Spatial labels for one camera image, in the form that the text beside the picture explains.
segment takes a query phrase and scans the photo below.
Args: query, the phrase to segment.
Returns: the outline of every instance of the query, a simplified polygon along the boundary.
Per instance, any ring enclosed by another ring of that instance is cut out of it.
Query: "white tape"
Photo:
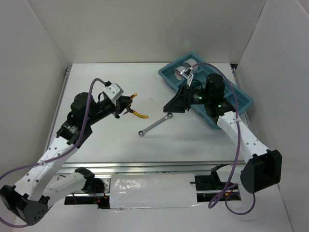
[[[188,68],[191,68],[193,65],[197,64],[197,62],[190,58],[188,60],[186,60],[184,63],[183,63],[183,66],[186,70],[188,70]],[[198,66],[195,66],[193,69],[192,69],[192,72],[196,72],[198,70]]]
[[[112,175],[112,209],[197,206],[194,174]]]

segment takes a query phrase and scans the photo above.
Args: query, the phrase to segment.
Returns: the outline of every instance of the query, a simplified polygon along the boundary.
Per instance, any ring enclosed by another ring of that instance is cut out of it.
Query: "silver wrench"
[[[161,118],[160,120],[156,121],[154,124],[150,125],[149,127],[147,127],[146,129],[140,130],[139,131],[139,136],[144,136],[145,133],[147,133],[148,131],[150,131],[152,128],[155,128],[157,125],[161,124],[162,122],[173,118],[174,115],[172,113],[167,113],[163,118]]]

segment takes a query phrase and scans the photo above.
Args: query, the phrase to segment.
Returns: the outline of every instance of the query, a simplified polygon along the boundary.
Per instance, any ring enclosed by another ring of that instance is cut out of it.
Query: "red wire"
[[[230,186],[233,185],[232,183],[230,183]],[[230,189],[230,192],[233,192],[234,187]]]
[[[101,189],[101,191],[102,191],[102,193],[103,193],[103,195],[104,195],[104,198],[106,198],[106,195],[105,195],[104,189],[103,189],[100,185],[97,185],[97,186]]]
[[[94,192],[94,194],[93,194],[93,201],[94,201],[94,202],[96,201],[96,191],[97,191],[97,189],[96,189],[96,187],[95,187],[95,192]]]

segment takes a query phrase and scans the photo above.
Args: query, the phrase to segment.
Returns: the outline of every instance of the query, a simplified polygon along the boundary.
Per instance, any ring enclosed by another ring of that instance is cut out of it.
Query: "ratcheting wrench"
[[[147,127],[146,129],[140,130],[139,131],[139,136],[144,136],[145,133],[147,133],[148,131],[150,131],[152,128],[155,128],[157,125],[161,124],[162,122],[173,118],[174,115],[172,113],[167,113],[163,118],[161,118],[160,120],[156,121],[154,124],[150,125],[149,127]]]

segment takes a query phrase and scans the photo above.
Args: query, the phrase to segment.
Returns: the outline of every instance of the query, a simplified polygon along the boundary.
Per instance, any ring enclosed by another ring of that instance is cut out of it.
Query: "cable clip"
[[[41,160],[41,159],[39,159],[39,164],[40,164],[40,165],[44,164],[44,165],[50,167],[50,165],[49,165],[48,163],[45,163],[45,161],[44,161],[44,160]]]
[[[192,73],[192,68],[190,67],[188,70],[182,70],[181,72],[180,72],[180,76],[182,77],[182,78],[185,78],[185,79],[187,79],[187,85],[188,86],[191,86],[191,82],[192,82],[192,80],[193,80],[193,73]]]
[[[235,124],[237,122],[241,121],[241,118],[238,116],[238,118],[236,118],[235,120],[233,120],[233,122],[231,122],[230,124]]]

